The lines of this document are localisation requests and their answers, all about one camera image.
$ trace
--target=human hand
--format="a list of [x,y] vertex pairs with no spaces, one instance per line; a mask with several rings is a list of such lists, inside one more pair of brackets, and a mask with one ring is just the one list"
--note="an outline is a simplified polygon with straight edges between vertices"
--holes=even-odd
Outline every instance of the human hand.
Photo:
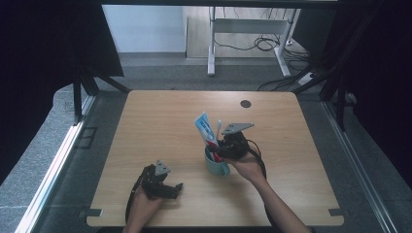
[[123,233],[139,233],[160,208],[164,199],[154,197],[149,199],[142,186],[134,194],[128,222],[123,228]]
[[258,160],[250,152],[240,159],[225,158],[224,161],[231,164],[243,178],[251,183],[264,180]]

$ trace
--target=toothbrush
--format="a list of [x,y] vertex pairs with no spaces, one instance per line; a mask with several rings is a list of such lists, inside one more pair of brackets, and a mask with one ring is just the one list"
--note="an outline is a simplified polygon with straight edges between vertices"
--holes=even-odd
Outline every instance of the toothbrush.
[[219,132],[221,131],[222,121],[218,120],[218,132],[216,133],[216,140],[219,140]]

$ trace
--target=blue cup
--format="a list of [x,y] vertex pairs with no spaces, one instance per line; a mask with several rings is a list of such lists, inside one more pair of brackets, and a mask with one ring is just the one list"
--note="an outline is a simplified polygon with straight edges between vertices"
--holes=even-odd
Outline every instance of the blue cup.
[[212,159],[213,154],[205,149],[205,161],[206,166],[210,173],[218,175],[218,176],[228,176],[230,174],[230,168],[226,162],[217,163]]

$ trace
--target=white wall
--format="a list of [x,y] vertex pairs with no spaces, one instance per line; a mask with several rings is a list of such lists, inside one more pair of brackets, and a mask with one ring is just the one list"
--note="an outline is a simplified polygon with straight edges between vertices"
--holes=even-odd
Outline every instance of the white wall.
[[103,10],[118,52],[186,50],[183,7],[105,5]]

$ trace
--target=wooden table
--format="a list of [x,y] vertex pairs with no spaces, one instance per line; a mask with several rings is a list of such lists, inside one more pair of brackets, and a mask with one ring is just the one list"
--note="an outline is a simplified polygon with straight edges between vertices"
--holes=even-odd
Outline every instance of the wooden table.
[[[240,102],[248,100],[250,108]],[[149,226],[270,225],[253,186],[233,167],[228,177],[209,173],[194,119],[203,111],[214,130],[218,119],[253,122],[244,130],[262,151],[267,178],[307,225],[340,225],[339,205],[296,97],[288,92],[131,91],[124,106],[89,216],[91,226],[123,226],[130,189],[145,166],[161,159],[172,172],[165,184],[184,183]]]

